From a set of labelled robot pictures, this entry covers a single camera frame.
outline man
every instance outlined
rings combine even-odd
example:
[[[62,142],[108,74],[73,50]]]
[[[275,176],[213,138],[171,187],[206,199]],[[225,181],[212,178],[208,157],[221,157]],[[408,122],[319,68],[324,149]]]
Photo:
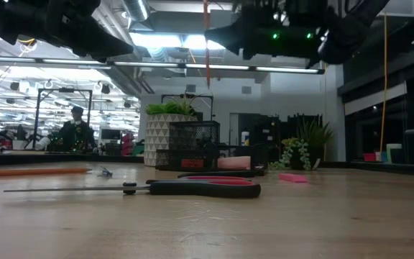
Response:
[[[96,147],[93,138],[93,129],[82,119],[84,109],[75,106],[71,109],[73,119],[63,124],[62,129],[58,132],[58,145],[63,145],[66,151],[84,150],[85,145]]]

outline white geometric planter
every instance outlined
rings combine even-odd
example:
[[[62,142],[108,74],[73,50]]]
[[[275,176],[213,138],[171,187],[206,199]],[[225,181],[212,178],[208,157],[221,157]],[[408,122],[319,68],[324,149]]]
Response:
[[[144,139],[144,165],[156,166],[156,150],[169,149],[169,128],[171,122],[192,122],[196,117],[181,114],[148,115]]]

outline pink eraser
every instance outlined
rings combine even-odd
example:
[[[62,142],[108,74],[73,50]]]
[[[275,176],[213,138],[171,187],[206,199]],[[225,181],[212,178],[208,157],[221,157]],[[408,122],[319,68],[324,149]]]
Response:
[[[280,173],[279,179],[284,181],[289,181],[292,183],[307,183],[308,179],[305,176],[294,175],[291,173]]]

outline wooden table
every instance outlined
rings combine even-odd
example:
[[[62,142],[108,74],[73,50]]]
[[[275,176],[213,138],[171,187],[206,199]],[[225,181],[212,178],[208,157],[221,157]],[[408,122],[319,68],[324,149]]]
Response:
[[[96,176],[99,164],[87,165],[95,169],[89,175],[0,178],[0,259],[414,259],[414,176],[322,169],[309,184],[295,184],[269,174],[256,178],[262,195],[250,200],[2,193],[177,175],[137,164],[100,165],[114,178]]]

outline wire cage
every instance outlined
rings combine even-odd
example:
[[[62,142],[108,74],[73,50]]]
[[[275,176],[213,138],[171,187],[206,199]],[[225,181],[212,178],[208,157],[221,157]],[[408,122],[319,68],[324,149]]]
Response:
[[[267,146],[228,146],[209,144],[202,150],[157,150],[156,169],[164,171],[237,171],[218,167],[219,158],[249,156],[251,171],[264,172],[268,166]]]
[[[170,150],[202,150],[220,142],[220,124],[215,121],[171,122],[169,131]]]

